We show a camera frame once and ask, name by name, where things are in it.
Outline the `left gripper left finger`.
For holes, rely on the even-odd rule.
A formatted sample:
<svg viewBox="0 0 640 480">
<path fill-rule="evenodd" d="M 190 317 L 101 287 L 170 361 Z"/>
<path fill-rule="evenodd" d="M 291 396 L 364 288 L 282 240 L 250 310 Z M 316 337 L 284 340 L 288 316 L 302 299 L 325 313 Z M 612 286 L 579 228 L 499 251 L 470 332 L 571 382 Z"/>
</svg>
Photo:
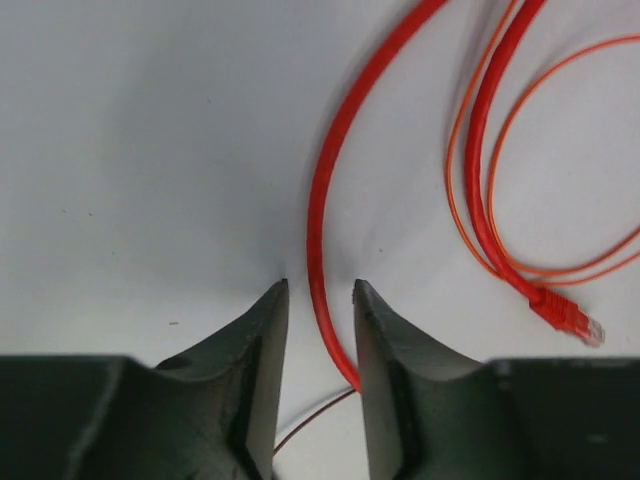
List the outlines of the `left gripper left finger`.
<svg viewBox="0 0 640 480">
<path fill-rule="evenodd" d="M 268 479 L 289 288 L 155 367 L 116 355 L 1 360 L 5 479 Z"/>
</svg>

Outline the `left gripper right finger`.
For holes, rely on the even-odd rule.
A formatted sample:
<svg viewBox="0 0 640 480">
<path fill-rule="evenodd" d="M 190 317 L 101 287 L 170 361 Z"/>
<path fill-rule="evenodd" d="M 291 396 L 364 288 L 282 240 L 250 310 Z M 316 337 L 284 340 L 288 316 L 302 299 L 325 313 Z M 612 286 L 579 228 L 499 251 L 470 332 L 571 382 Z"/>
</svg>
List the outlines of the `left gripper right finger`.
<svg viewBox="0 0 640 480">
<path fill-rule="evenodd" d="M 353 290 L 374 479 L 635 479 L 635 358 L 477 362 Z"/>
</svg>

